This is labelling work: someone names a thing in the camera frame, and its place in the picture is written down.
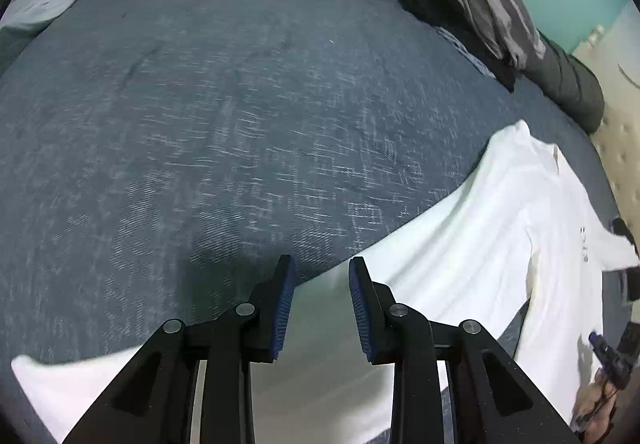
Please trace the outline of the person right hand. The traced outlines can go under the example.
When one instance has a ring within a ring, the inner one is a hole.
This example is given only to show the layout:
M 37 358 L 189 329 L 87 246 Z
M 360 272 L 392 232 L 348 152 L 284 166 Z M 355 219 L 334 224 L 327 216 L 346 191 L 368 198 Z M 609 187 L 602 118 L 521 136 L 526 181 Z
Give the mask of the person right hand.
M 584 422 L 574 433 L 584 444 L 602 443 L 612 430 L 612 417 L 616 409 L 618 389 L 608 380 L 602 368 L 578 394 L 574 405 L 575 418 L 586 416 Z

